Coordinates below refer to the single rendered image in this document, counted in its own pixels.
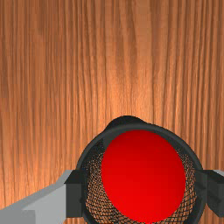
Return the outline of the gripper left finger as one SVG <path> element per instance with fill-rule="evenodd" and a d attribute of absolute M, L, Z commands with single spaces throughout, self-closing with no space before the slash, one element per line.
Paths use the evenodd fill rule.
<path fill-rule="evenodd" d="M 0 224 L 63 224 L 84 209 L 85 172 L 65 171 L 55 184 L 0 210 Z"/>

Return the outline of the red ball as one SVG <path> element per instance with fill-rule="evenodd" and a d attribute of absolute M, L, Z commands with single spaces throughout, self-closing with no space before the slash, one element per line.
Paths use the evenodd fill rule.
<path fill-rule="evenodd" d="M 112 205 L 133 221 L 162 221 L 179 207 L 186 189 L 178 153 L 160 135 L 133 130 L 109 144 L 101 180 Z"/>

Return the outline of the dark mesh basket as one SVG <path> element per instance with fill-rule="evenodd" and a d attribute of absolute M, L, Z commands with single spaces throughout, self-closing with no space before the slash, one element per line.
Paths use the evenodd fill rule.
<path fill-rule="evenodd" d="M 190 146 L 168 129 L 125 115 L 112 120 L 82 152 L 76 168 L 85 172 L 83 217 L 87 224 L 145 224 L 133 220 L 115 208 L 102 183 L 102 158 L 106 147 L 118 135 L 130 130 L 148 130 L 158 134 L 177 152 L 185 169 L 185 192 L 180 205 L 172 215 L 153 224 L 198 224 L 206 202 L 196 193 L 195 172 L 202 165 Z"/>

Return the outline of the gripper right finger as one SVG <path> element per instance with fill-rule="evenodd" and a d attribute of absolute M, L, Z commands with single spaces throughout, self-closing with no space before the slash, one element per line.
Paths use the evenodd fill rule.
<path fill-rule="evenodd" d="M 224 171 L 197 170 L 194 173 L 196 194 L 220 218 L 224 218 Z"/>

